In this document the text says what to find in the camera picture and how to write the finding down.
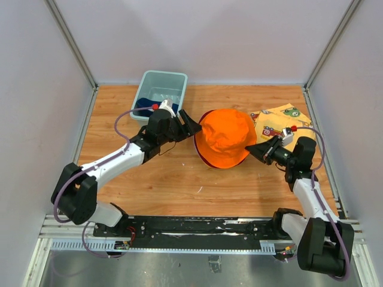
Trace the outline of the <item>orange bucket hat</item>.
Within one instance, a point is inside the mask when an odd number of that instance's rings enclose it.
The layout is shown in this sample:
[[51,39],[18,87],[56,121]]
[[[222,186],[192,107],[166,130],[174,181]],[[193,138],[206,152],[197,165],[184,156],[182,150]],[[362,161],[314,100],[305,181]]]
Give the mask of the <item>orange bucket hat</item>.
[[251,117],[237,109],[212,110],[201,126],[194,140],[202,156],[216,169],[241,164],[249,155],[245,147],[257,143]]

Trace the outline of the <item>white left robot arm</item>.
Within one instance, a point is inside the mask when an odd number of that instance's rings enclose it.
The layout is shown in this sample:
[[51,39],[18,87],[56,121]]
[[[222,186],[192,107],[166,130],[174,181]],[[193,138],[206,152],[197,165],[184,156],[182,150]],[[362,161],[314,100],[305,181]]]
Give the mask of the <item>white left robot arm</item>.
[[99,190],[125,171],[159,155],[164,144],[179,143],[201,130],[201,125],[184,110],[177,114],[165,108],[153,111],[147,125],[121,148],[92,163],[69,163],[63,168],[51,196],[54,218],[59,223],[75,225],[103,224],[114,236],[124,235],[128,215],[113,203],[98,201]]

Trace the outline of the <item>red bucket hat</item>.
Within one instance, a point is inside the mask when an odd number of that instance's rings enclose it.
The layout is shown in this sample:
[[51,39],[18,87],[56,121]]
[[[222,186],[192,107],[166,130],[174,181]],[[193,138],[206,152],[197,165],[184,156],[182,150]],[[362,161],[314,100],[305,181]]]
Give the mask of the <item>red bucket hat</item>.
[[195,140],[193,140],[193,143],[194,143],[194,147],[195,147],[195,150],[196,150],[196,152],[197,152],[197,155],[198,155],[199,158],[203,161],[203,163],[204,163],[205,165],[207,165],[208,167],[215,169],[215,166],[213,166],[209,161],[207,161],[207,160],[202,156],[202,154],[200,153],[200,151],[199,151],[199,149],[198,149],[198,147],[197,147],[197,143],[196,143]]

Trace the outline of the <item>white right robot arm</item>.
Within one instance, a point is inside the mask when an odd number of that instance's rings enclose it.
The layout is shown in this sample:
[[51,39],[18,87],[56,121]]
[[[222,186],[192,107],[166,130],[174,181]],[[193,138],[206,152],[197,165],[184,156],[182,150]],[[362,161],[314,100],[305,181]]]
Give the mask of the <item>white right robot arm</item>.
[[303,212],[278,209],[271,232],[277,239],[290,237],[297,245],[297,261],[305,271],[326,274],[334,280],[347,280],[351,267],[354,229],[340,221],[326,203],[320,183],[312,169],[316,142],[306,136],[298,138],[293,151],[285,149],[282,138],[246,147],[256,159],[285,169],[285,181],[299,199]]

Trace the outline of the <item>dark maroon bucket hat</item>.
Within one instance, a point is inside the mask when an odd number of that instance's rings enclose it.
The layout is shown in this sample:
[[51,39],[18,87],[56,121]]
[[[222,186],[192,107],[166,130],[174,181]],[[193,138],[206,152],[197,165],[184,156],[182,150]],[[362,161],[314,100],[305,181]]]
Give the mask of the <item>dark maroon bucket hat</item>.
[[211,112],[211,111],[208,111],[208,112],[204,113],[203,116],[201,116],[201,118],[200,118],[200,120],[199,120],[199,122],[198,122],[199,125],[201,125],[203,119],[204,119],[210,112]]

